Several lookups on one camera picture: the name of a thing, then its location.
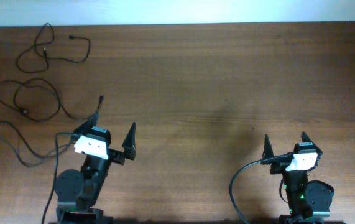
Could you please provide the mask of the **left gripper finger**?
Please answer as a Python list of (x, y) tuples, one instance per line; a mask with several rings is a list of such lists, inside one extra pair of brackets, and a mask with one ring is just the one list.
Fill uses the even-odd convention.
[(89, 130), (92, 129), (93, 126), (97, 125), (99, 119), (99, 113), (95, 112), (92, 116), (90, 116), (83, 124), (77, 127), (71, 136), (73, 140), (78, 140), (78, 138), (82, 135), (88, 134)]
[(122, 147), (124, 149), (124, 157), (133, 161), (136, 157), (136, 122), (132, 123)]

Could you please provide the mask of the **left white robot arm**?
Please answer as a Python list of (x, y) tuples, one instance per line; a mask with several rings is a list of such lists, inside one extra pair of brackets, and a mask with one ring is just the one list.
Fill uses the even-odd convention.
[(74, 151), (86, 156), (80, 170), (68, 169), (55, 180), (58, 223), (111, 224), (114, 218), (94, 208), (111, 164), (123, 165), (136, 157), (136, 123), (133, 122), (122, 151), (111, 149), (111, 132), (97, 127), (95, 113), (72, 132)]

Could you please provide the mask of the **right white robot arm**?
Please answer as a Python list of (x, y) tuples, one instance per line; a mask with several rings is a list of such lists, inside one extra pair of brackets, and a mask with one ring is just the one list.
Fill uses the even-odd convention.
[(334, 188), (319, 180), (308, 180), (308, 173), (317, 167), (323, 151), (306, 132), (301, 133), (301, 138), (292, 152), (276, 156), (268, 135), (264, 137), (261, 164), (270, 165), (272, 175), (282, 175), (280, 189), (287, 195), (290, 213), (278, 219), (283, 224), (323, 223), (330, 216)]

